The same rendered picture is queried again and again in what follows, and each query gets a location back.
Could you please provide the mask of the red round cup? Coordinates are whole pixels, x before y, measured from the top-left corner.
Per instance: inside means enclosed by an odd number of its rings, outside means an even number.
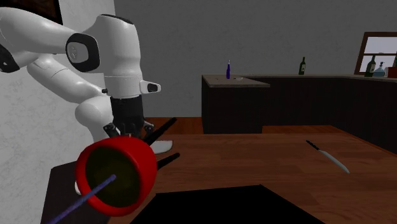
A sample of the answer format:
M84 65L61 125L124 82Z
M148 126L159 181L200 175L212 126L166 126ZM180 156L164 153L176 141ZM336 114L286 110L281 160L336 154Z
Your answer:
M154 185L153 150L135 137L111 137L87 146L76 161L76 184L82 196L113 174L115 180L87 202L107 216L125 216L142 204Z

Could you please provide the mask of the blue thin stick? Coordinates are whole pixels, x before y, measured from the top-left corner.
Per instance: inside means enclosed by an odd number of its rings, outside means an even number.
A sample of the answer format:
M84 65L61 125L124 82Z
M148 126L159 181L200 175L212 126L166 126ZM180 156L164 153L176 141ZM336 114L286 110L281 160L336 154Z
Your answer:
M68 214L73 212L75 209L80 207L82 204L84 204L88 199L93 197L96 193L101 191L103 188L108 186L111 182L113 182L116 179L116 175L112 174L108 179L103 181L101 184L97 185L93 190L89 191L87 194L84 196L80 197L76 202L74 202L71 206L69 206L66 210L62 211L60 214L58 214L56 217L48 221L46 224L57 224L60 220L65 218Z

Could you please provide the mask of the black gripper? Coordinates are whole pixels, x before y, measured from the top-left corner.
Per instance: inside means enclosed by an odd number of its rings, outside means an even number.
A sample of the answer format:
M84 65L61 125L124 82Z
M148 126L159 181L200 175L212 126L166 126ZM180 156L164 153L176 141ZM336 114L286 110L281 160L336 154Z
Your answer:
M105 133L109 137L117 137L120 134L140 137L142 128L144 128L146 134L153 132L155 125L144 121L143 100L141 96L128 99L110 97L110 102L113 122L103 126Z

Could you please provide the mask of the dark brown wall panel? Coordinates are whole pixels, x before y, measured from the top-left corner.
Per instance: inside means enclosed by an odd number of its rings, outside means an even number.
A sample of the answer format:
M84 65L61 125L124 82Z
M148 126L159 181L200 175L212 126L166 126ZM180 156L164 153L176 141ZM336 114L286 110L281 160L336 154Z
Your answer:
M35 13L60 25L63 24L59 0L12 0L17 8Z

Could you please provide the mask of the dark counter with bottles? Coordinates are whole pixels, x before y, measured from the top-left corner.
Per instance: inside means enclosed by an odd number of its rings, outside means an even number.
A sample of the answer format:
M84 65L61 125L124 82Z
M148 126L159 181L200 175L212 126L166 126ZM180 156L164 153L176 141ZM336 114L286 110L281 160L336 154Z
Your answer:
M206 134L331 125L397 154L397 78L349 74L202 75Z

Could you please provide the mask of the brown wooden table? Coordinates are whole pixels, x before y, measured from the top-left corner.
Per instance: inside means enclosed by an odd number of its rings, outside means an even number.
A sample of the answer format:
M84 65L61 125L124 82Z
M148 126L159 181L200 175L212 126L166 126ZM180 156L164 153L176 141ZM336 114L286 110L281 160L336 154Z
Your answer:
M180 157L159 170L153 193L261 184L326 224L397 224L397 155L346 132L171 135L170 140Z

